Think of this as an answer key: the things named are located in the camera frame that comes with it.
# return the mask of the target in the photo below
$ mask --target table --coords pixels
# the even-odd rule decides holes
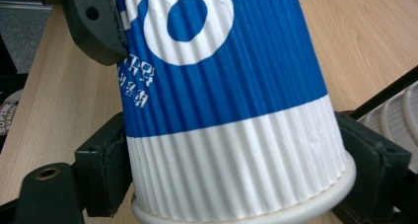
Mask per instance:
[[[300,2],[336,111],[356,108],[418,64],[418,1]],[[0,203],[18,197],[30,171],[73,163],[75,149],[120,111],[116,68],[88,58],[54,7],[0,156]],[[132,191],[113,219],[86,223],[135,223]],[[341,222],[327,212],[309,223]]]

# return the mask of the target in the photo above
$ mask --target blue section of cup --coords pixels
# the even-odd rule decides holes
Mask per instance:
[[[125,0],[117,1],[125,10]],[[232,2],[234,21],[225,42],[210,57],[185,66],[167,63],[150,49],[144,34],[148,0],[139,3],[138,18],[126,31],[131,56],[118,63],[128,136],[225,124],[326,95],[298,0]],[[172,33],[173,23],[186,27],[208,11],[192,3],[181,3],[190,5],[182,6],[188,10],[184,15],[171,15]],[[199,24],[193,26],[198,33]]]

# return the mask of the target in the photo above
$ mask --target gray carpet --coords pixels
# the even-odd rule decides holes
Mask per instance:
[[[0,1],[0,34],[18,73],[29,73],[50,11],[5,2],[8,0],[3,0],[3,5]]]

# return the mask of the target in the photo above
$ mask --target white ring logo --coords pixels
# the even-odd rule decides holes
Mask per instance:
[[[137,4],[141,2],[141,0],[133,1]],[[148,0],[149,9],[144,21],[144,35],[148,47],[155,55],[169,64],[182,66],[196,64],[212,56],[221,47],[233,26],[233,1],[203,1],[207,8],[203,28],[190,41],[177,41],[168,32],[168,22],[170,10],[178,0]],[[126,0],[125,3],[132,5],[132,0]],[[128,19],[131,22],[137,17],[137,12],[131,16],[129,10],[130,8],[127,8]],[[122,19],[126,19],[126,13],[121,13],[121,15]]]

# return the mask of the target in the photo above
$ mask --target blue and white cup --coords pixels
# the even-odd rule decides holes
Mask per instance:
[[[354,165],[298,0],[117,3],[140,221],[295,223],[344,197]]]

